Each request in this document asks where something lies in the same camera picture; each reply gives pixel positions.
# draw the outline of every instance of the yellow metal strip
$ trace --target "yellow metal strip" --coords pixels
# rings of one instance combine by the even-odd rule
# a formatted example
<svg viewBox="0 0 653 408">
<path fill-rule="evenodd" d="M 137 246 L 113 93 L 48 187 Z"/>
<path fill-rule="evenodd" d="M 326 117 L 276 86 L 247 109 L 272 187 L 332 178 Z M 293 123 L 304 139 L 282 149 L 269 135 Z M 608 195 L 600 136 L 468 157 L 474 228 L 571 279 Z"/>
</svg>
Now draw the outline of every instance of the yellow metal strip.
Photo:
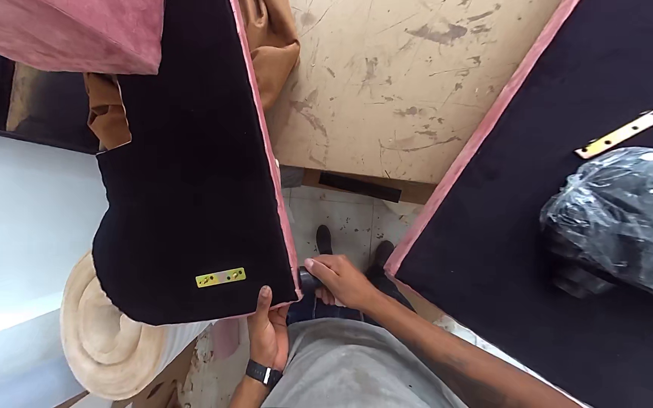
<svg viewBox="0 0 653 408">
<path fill-rule="evenodd" d="M 243 268 L 229 269 L 228 271 L 215 272 L 195 277 L 198 287 L 213 286 L 214 284 L 231 283 L 246 279 L 246 271 Z"/>
<path fill-rule="evenodd" d="M 643 116 L 640 116 L 639 119 L 636 119 L 629 124 L 623 125 L 622 127 L 616 129 L 615 131 L 605 135 L 601 139 L 594 140 L 589 143 L 586 147 L 581 149 L 576 149 L 577 155 L 585 159 L 590 159 L 595 155 L 599 155 L 608 149 L 616 146 L 617 144 L 629 139 L 631 136 L 640 133 L 653 126 L 653 110 L 650 110 Z"/>
</svg>

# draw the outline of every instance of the furniture piece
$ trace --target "furniture piece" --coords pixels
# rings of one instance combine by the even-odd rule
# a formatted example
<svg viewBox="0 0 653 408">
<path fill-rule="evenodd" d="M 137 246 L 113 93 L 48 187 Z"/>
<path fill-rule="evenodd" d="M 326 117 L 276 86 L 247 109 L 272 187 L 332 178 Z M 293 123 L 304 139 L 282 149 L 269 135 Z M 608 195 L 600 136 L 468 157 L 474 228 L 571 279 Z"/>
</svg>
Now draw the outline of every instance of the furniture piece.
<svg viewBox="0 0 653 408">
<path fill-rule="evenodd" d="M 169 0 L 158 74 L 118 76 L 132 141 L 96 156 L 110 207 L 92 255 L 132 320 L 250 314 L 265 284 L 274 305 L 301 298 L 240 16 L 236 0 Z"/>
<path fill-rule="evenodd" d="M 563 1 L 386 269 L 577 399 L 653 406 L 653 297 L 553 286 L 538 224 L 574 150 L 652 109 L 653 3 Z"/>
<path fill-rule="evenodd" d="M 0 56 L 0 136 L 97 153 L 82 74 L 45 72 Z"/>
<path fill-rule="evenodd" d="M 163 0 L 0 0 L 0 55 L 47 71 L 158 71 Z"/>
<path fill-rule="evenodd" d="M 559 0 L 292 0 L 301 62 L 267 112 L 280 163 L 434 186 Z"/>
</svg>

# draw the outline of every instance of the dark jeans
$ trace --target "dark jeans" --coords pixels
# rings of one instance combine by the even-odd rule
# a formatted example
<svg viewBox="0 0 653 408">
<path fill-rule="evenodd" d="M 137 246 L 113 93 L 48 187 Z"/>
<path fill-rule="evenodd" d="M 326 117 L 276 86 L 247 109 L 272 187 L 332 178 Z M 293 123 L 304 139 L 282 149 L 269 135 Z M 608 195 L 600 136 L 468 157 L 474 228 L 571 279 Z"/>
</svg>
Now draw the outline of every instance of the dark jeans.
<svg viewBox="0 0 653 408">
<path fill-rule="evenodd" d="M 377 289 L 404 305 L 404 307 L 414 311 L 412 304 L 400 293 L 390 278 L 385 275 L 385 271 L 377 266 L 372 265 L 367 270 L 367 279 Z M 317 299 L 313 293 L 304 293 L 301 301 L 292 303 L 289 307 L 289 313 L 286 315 L 286 325 L 321 319 L 322 317 L 339 317 L 341 319 L 351 319 L 365 321 L 371 325 L 379 326 L 375 320 L 364 315 L 359 310 L 349 309 L 348 307 L 326 305 L 321 299 Z"/>
</svg>

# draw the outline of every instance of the black watch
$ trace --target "black watch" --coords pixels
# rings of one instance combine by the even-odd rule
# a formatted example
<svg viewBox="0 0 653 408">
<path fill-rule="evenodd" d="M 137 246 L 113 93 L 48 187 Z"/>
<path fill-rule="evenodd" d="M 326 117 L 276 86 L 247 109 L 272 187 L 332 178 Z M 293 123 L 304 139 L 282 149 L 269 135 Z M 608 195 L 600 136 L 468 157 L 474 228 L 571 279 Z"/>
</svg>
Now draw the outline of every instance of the black watch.
<svg viewBox="0 0 653 408">
<path fill-rule="evenodd" d="M 248 360 L 246 376 L 257 380 L 259 383 L 265 385 L 269 390 L 271 390 L 274 385 L 277 385 L 278 381 L 281 380 L 283 374 L 277 369 L 268 368 L 267 366 L 262 366 L 253 360 Z"/>
</svg>

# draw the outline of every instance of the black plastic bag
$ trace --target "black plastic bag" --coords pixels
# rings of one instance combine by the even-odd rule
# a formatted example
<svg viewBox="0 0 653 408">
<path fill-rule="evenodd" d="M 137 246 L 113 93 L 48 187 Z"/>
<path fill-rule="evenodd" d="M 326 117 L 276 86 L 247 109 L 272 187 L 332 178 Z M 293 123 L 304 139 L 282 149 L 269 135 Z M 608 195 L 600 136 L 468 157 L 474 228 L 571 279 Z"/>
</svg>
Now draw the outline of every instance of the black plastic bag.
<svg viewBox="0 0 653 408">
<path fill-rule="evenodd" d="M 540 211 L 549 251 L 568 261 L 554 283 L 578 297 L 622 281 L 653 293 L 653 149 L 583 164 Z"/>
</svg>

